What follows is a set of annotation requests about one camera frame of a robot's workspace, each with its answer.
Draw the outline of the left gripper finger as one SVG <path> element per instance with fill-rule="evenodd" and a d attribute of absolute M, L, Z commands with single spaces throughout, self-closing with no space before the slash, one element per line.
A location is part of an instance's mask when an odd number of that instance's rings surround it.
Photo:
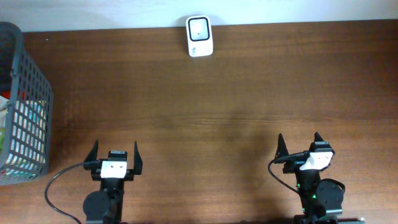
<path fill-rule="evenodd" d="M 143 161 L 138 150 L 137 141 L 134 142 L 134 160 L 133 169 L 127 170 L 127 175 L 141 175 L 143 169 Z"/>
<path fill-rule="evenodd" d="M 85 170 L 93 170 L 98 167 L 99 160 L 97 160 L 98 140 L 95 141 L 92 150 L 88 153 L 83 161 L 83 168 Z"/>

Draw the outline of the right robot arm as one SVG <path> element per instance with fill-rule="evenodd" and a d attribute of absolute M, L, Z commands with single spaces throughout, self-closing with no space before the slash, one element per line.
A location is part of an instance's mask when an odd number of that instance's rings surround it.
<path fill-rule="evenodd" d="M 320 172 L 327 169 L 335 151 L 318 132 L 307 151 L 291 154 L 283 135 L 278 135 L 277 150 L 271 164 L 283 164 L 284 174 L 294 174 L 296 187 L 278 179 L 282 185 L 300 197 L 302 214 L 293 217 L 294 223 L 338 223 L 342 214 L 345 185 L 333 179 L 322 179 Z"/>

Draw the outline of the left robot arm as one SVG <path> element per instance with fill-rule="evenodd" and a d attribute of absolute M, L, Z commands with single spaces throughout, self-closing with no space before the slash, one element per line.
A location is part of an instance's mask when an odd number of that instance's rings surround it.
<path fill-rule="evenodd" d="M 134 145 L 132 169 L 128 168 L 126 151 L 109 151 L 105 159 L 98 159 L 97 153 L 98 141 L 83 162 L 83 168 L 90 171 L 92 180 L 100 182 L 99 190 L 90 193 L 83 202 L 86 222 L 121 223 L 124 184 L 142 174 L 143 161 L 138 146 Z"/>

